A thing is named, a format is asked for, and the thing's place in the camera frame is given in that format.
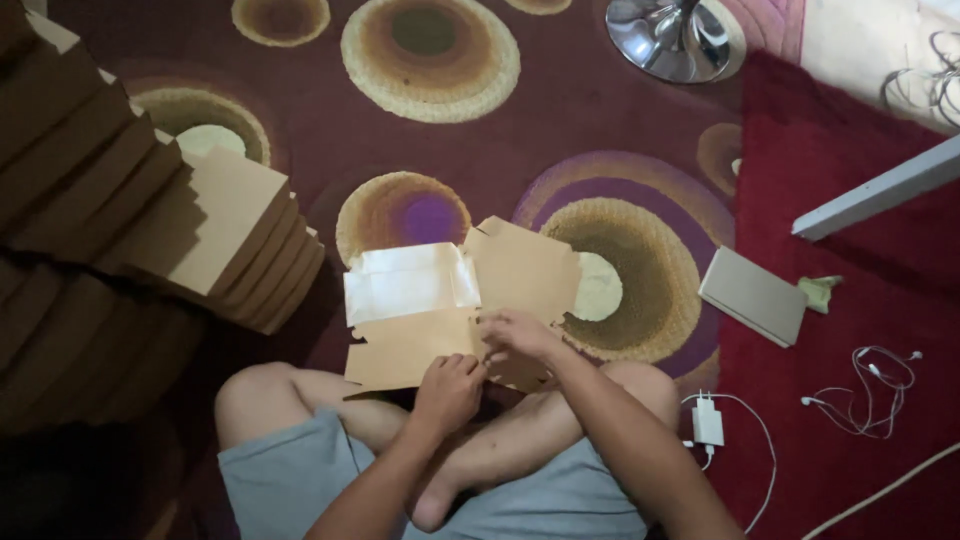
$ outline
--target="maroon carpet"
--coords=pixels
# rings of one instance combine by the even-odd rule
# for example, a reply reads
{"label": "maroon carpet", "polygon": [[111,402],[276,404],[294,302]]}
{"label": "maroon carpet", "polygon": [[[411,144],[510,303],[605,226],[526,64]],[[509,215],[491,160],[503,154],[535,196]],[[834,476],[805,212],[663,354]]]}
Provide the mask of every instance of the maroon carpet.
{"label": "maroon carpet", "polygon": [[[792,237],[795,218],[943,139],[765,55],[750,58],[743,75],[737,251],[788,281],[834,274],[846,279],[834,289],[829,315],[807,312],[793,348],[781,349],[729,318],[721,326],[719,390],[744,399],[763,417],[779,461],[773,497],[751,536],[800,538],[960,440],[960,183],[816,244]],[[819,409],[800,403],[801,396],[827,386],[846,386],[865,400],[850,356],[866,345],[924,354],[913,363],[917,381],[888,440],[845,433]],[[881,369],[896,373],[895,364],[876,358]],[[878,409],[889,410],[885,390],[876,390],[883,396]],[[728,446],[708,476],[746,526],[766,493],[769,450],[749,412],[735,403],[719,407]],[[960,536],[958,457],[822,537]]]}

